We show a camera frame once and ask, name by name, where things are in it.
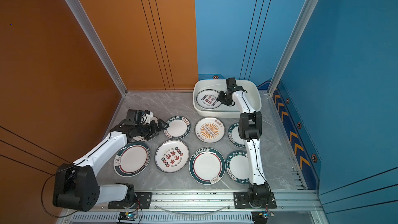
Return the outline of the green lettered rim plate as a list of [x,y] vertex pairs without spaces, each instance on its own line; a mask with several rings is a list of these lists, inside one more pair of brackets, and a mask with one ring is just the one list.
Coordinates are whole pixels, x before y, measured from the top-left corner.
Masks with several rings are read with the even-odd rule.
[[174,116],[166,123],[169,127],[164,130],[164,134],[170,139],[183,139],[190,133],[191,123],[184,116]]

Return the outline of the red character plate back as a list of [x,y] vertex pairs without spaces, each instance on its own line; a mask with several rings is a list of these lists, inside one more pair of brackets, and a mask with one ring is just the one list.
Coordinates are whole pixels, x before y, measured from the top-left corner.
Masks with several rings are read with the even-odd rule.
[[196,96],[198,106],[212,110],[220,107],[222,103],[218,100],[219,91],[213,89],[202,90]]

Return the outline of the orange sunburst plate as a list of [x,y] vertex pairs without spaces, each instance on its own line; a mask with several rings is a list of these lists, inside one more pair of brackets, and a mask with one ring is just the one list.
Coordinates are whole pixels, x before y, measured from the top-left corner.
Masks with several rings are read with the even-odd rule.
[[224,123],[215,117],[204,117],[195,125],[196,137],[205,143],[216,143],[220,141],[225,133]]

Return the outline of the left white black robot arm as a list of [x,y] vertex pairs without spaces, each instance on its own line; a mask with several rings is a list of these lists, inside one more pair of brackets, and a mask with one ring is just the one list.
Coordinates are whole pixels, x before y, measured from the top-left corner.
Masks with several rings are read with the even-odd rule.
[[147,141],[167,129],[169,124],[145,110],[128,110],[126,118],[86,155],[71,164],[64,163],[55,173],[52,203],[55,207],[87,212],[101,203],[116,203],[123,208],[137,203],[132,184],[114,183],[100,186],[96,176],[105,163],[135,137]]

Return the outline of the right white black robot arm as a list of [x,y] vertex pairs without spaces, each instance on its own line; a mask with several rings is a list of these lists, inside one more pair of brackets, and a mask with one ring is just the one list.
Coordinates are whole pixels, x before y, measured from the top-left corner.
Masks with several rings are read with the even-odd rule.
[[260,153],[262,114],[251,106],[246,97],[247,91],[237,84],[235,78],[228,78],[226,85],[226,90],[220,91],[217,100],[226,106],[236,105],[240,112],[238,134],[245,141],[249,163],[247,201],[255,208],[263,207],[272,191],[263,171]]

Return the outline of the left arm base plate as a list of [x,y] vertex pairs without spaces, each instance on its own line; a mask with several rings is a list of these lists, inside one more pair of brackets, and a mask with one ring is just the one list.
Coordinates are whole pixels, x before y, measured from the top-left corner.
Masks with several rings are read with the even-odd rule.
[[136,192],[133,203],[128,203],[126,201],[113,201],[108,204],[108,209],[149,209],[152,192]]

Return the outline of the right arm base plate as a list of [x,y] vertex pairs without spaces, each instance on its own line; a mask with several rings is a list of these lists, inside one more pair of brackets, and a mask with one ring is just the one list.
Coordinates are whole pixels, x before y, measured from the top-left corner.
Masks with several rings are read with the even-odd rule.
[[257,203],[250,203],[248,192],[234,192],[234,206],[237,209],[243,208],[263,208],[263,209],[276,209],[277,203],[274,193],[271,192],[270,196],[266,200],[258,201]]

